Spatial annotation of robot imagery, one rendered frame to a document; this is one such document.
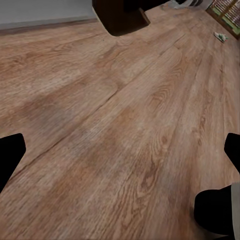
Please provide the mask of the sandal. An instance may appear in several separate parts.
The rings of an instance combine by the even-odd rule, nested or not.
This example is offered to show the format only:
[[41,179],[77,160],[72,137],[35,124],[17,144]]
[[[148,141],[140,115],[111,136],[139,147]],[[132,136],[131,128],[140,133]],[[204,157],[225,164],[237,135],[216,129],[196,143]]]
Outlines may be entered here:
[[129,0],[93,0],[93,12],[110,37],[127,35],[151,24],[143,8],[126,13]]

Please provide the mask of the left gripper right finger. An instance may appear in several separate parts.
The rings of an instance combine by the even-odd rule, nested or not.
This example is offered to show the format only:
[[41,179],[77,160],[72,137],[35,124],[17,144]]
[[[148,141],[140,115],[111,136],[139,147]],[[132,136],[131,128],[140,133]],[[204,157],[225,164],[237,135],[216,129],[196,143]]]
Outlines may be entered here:
[[240,172],[240,135],[235,133],[229,133],[227,135],[224,151]]

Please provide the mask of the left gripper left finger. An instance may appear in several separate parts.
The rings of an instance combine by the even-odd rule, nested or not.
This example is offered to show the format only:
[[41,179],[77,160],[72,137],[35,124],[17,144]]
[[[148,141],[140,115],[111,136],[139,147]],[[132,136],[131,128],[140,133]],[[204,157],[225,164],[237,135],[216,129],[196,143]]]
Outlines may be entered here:
[[22,133],[0,138],[0,193],[26,153]]

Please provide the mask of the gym shoe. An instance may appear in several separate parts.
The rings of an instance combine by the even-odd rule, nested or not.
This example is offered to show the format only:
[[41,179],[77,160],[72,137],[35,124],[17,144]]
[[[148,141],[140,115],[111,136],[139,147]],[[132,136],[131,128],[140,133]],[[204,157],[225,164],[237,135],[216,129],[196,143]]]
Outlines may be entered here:
[[225,37],[226,34],[219,34],[214,32],[215,37],[217,37],[221,42],[225,43],[227,41],[227,37]]

